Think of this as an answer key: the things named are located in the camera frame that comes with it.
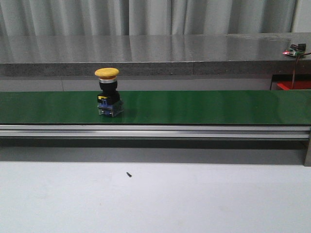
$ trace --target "yellow mushroom button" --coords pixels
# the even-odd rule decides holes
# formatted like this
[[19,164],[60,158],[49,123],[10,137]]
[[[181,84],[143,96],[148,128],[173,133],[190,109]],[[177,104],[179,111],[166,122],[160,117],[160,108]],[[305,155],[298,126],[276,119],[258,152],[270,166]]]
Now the yellow mushroom button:
[[116,68],[101,68],[95,71],[95,75],[105,79],[112,79],[119,73]]

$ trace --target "green conveyor belt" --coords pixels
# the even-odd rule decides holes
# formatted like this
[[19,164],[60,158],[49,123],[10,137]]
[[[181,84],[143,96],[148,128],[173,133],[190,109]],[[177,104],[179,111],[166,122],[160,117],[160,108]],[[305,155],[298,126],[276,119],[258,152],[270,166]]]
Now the green conveyor belt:
[[98,115],[98,93],[0,92],[0,124],[311,124],[308,90],[120,91],[115,118]]

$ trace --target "metal frame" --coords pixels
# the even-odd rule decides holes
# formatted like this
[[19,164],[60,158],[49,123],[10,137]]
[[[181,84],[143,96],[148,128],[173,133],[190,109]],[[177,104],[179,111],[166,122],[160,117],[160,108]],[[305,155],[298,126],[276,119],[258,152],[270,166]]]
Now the metal frame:
[[311,126],[262,125],[0,125],[0,137],[62,138],[220,138],[309,140],[305,166],[311,166]]

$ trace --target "gray countertop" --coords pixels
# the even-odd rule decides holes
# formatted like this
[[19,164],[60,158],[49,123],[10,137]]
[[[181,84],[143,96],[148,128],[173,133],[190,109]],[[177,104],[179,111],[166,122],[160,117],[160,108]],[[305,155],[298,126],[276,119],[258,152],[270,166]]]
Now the gray countertop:
[[[311,33],[141,36],[0,37],[1,76],[84,76],[101,67],[120,75],[288,74],[290,44],[306,43]],[[298,73],[311,72],[311,56]]]

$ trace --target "gray curtain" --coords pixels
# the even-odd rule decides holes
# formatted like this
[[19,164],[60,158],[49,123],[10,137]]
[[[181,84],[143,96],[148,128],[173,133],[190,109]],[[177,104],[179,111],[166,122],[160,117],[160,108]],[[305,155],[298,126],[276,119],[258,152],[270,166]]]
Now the gray curtain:
[[295,0],[0,0],[0,35],[282,33]]

